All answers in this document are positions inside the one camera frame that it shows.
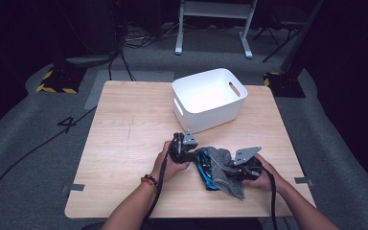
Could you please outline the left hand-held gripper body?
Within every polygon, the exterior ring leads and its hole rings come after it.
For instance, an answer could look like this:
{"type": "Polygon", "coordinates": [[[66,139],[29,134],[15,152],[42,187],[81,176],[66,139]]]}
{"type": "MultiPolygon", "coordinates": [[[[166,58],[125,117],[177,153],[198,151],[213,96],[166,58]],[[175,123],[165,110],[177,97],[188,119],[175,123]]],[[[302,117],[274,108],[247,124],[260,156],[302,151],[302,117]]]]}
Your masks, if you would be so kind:
{"type": "Polygon", "coordinates": [[[197,145],[198,141],[190,130],[187,129],[185,132],[176,132],[170,143],[168,154],[172,161],[177,164],[194,162],[196,160],[196,153],[192,150],[194,150],[197,145]]]}

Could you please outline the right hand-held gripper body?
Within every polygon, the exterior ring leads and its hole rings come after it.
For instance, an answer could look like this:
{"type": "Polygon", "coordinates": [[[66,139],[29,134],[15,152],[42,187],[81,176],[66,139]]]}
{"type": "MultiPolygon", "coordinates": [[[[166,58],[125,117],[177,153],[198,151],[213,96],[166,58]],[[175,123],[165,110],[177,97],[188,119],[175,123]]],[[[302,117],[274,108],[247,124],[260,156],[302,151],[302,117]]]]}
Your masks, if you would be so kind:
{"type": "Polygon", "coordinates": [[[256,154],[261,150],[261,147],[252,147],[246,149],[237,149],[234,169],[237,174],[235,178],[239,181],[256,180],[263,171],[263,165],[256,154]]]}

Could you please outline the grey cloth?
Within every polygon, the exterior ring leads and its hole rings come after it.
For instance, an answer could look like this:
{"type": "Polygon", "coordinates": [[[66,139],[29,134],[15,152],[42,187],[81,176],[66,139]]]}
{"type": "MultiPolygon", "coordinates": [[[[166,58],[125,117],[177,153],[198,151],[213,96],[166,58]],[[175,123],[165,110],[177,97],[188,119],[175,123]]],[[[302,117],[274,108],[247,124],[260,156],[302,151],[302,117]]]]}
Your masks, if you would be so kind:
{"type": "Polygon", "coordinates": [[[232,171],[229,167],[232,160],[230,151],[228,149],[216,149],[214,147],[208,147],[207,150],[211,157],[213,183],[229,196],[243,200],[244,188],[242,183],[226,175],[226,173],[232,171]]]}

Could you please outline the blue toy car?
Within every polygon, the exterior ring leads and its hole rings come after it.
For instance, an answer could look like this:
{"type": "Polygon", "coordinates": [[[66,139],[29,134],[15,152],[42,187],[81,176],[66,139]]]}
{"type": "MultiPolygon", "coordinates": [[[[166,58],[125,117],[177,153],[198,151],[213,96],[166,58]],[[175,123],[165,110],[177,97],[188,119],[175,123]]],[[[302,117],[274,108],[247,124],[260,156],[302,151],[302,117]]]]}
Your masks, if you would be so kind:
{"type": "Polygon", "coordinates": [[[219,188],[213,181],[211,156],[208,150],[206,150],[204,154],[195,157],[195,166],[205,185],[206,190],[217,191],[219,188]]]}

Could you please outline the person's right hand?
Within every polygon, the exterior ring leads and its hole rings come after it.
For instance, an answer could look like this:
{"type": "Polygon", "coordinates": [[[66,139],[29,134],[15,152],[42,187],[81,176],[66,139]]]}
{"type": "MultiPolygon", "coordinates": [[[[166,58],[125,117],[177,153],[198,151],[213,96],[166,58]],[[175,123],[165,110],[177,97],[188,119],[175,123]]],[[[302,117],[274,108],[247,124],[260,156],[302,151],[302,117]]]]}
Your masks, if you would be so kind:
{"type": "Polygon", "coordinates": [[[271,182],[268,174],[271,173],[274,177],[276,191],[281,194],[285,190],[285,187],[288,183],[284,180],[282,176],[280,176],[277,170],[270,163],[268,163],[259,153],[257,153],[255,157],[262,163],[267,172],[263,172],[256,180],[244,180],[242,183],[245,186],[249,186],[251,188],[270,191],[271,182]]]}

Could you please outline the person's left hand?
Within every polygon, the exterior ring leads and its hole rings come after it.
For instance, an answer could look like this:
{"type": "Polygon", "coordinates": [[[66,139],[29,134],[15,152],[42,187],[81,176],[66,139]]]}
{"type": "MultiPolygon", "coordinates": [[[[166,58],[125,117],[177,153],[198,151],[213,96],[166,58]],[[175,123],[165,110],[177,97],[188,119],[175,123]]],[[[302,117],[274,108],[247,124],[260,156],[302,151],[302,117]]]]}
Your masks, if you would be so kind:
{"type": "Polygon", "coordinates": [[[177,163],[173,162],[171,157],[167,154],[170,143],[171,143],[170,141],[166,141],[164,143],[164,146],[163,146],[162,150],[158,153],[158,155],[157,155],[157,157],[154,161],[153,169],[152,169],[150,175],[157,182],[160,182],[160,181],[166,182],[166,181],[172,179],[178,173],[187,170],[190,166],[189,162],[182,163],[182,164],[177,164],[177,163]],[[165,167],[165,171],[164,171],[164,176],[163,176],[163,178],[160,178],[160,174],[161,174],[161,170],[162,170],[162,164],[164,162],[164,159],[167,159],[167,163],[166,163],[166,167],[165,167]]]}

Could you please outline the grey tape strip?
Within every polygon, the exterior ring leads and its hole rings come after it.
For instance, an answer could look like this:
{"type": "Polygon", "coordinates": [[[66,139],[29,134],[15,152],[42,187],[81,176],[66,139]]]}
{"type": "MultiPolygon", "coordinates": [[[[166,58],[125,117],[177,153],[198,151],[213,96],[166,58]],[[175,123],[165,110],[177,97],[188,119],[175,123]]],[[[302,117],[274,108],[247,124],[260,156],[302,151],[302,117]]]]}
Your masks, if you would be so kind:
{"type": "Polygon", "coordinates": [[[306,177],[294,177],[296,184],[307,184],[308,186],[313,186],[313,182],[306,177]]]}
{"type": "Polygon", "coordinates": [[[83,184],[71,184],[71,185],[64,185],[61,189],[63,193],[69,194],[72,191],[82,192],[84,190],[83,184]]]}

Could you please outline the white plastic storage bin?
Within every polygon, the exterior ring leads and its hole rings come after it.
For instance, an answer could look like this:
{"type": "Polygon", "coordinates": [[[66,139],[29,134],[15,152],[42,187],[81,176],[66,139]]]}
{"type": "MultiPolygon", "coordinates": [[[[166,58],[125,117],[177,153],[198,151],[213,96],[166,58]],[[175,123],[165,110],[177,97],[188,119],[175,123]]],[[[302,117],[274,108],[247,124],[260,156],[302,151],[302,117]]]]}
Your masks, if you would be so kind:
{"type": "Polygon", "coordinates": [[[173,111],[184,130],[198,133],[236,119],[248,91],[224,68],[172,83],[173,111]]]}

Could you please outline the black yellow striped base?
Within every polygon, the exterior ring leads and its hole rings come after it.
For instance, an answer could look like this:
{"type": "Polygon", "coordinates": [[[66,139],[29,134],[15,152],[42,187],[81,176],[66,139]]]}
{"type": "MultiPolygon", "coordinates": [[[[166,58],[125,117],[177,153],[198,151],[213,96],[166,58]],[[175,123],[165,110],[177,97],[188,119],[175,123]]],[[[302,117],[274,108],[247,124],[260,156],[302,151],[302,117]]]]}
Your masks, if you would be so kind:
{"type": "Polygon", "coordinates": [[[266,72],[263,75],[264,85],[274,97],[305,98],[306,95],[297,79],[290,78],[286,73],[266,72]]]}
{"type": "Polygon", "coordinates": [[[80,91],[80,85],[85,73],[86,68],[63,70],[52,66],[44,75],[36,91],[76,94],[80,91]]]}

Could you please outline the white metal stand frame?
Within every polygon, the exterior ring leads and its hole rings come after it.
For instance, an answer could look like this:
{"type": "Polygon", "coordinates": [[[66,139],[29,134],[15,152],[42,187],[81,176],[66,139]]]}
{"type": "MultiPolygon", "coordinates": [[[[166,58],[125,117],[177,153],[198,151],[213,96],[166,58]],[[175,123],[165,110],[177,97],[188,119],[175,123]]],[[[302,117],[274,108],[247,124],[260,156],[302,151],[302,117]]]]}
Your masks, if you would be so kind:
{"type": "Polygon", "coordinates": [[[248,4],[197,2],[181,0],[178,12],[178,34],[174,52],[179,56],[183,52],[184,17],[203,16],[214,18],[244,19],[243,31],[239,38],[246,58],[253,58],[253,53],[247,41],[248,31],[256,10],[258,0],[251,0],[248,4]]]}

